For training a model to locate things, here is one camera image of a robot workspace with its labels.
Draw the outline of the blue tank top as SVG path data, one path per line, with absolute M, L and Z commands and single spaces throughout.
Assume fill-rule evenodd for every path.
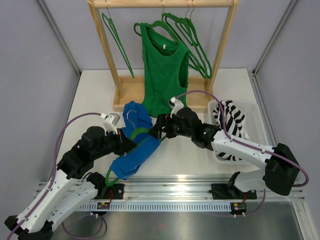
M 153 123 L 142 104 L 130 101 L 124 106 L 122 116 L 125 127 L 121 130 L 136 146 L 125 155 L 117 157 L 109 169 L 118 179 L 127 180 L 157 150 L 161 140 L 148 134 Z

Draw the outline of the zebra striped tank top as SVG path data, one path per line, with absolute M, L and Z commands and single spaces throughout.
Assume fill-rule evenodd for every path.
M 244 128 L 246 116 L 234 105 L 234 102 L 232 100 L 222 100 L 220 104 L 223 108 L 226 131 L 230 135 L 234 135 L 236 137 L 250 141 L 251 138 Z M 224 129 L 223 115 L 219 104 L 217 104 L 213 109 L 212 115 L 214 119 L 213 124 L 221 129 Z

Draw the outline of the green hanger with metal hook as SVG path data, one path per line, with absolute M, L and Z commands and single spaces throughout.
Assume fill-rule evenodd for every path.
M 128 59 L 128 56 L 126 54 L 126 51 L 125 51 L 125 48 L 121 42 L 121 39 L 120 39 L 120 36 L 118 34 L 118 31 L 116 29 L 116 26 L 112 20 L 112 17 L 111 17 L 111 14 L 109 12 L 109 9 L 108 9 L 108 1 L 105 0 L 104 1 L 104 4 L 105 4 L 105 7 L 106 7 L 106 10 L 107 10 L 107 13 L 108 13 L 108 16 L 105 14 L 105 13 L 101 13 L 101 17 L 102 17 L 102 20 L 103 20 L 103 23 L 104 25 L 107 27 L 108 31 L 110 32 L 111 36 L 113 37 L 117 47 L 118 47 L 118 50 L 119 52 L 121 53 L 121 56 L 131 74 L 131 77 L 132 78 L 135 78 L 135 75 L 134 75 L 134 72 L 133 72 L 133 69 L 132 69 L 132 66 L 131 66 L 131 63 Z

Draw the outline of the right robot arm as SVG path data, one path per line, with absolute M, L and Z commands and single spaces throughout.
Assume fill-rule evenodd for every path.
M 203 123 L 188 107 L 176 113 L 158 115 L 155 125 L 148 133 L 156 139 L 161 139 L 163 133 L 169 139 L 184 136 L 201 149 L 227 153 L 256 166 L 258 169 L 255 171 L 238 171 L 231 176 L 226 190 L 232 198 L 260 189 L 288 196 L 301 172 L 287 145 L 278 143 L 277 146 L 269 146 L 227 136 L 218 126 Z

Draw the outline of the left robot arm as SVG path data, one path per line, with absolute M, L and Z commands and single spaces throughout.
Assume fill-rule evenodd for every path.
M 91 126 L 63 156 L 55 175 L 34 201 L 20 214 L 8 216 L 4 224 L 20 240 L 49 240 L 54 231 L 85 202 L 108 194 L 104 177 L 94 172 L 66 199 L 65 193 L 94 166 L 94 161 L 108 154 L 122 156 L 137 144 L 121 129 L 106 132 Z

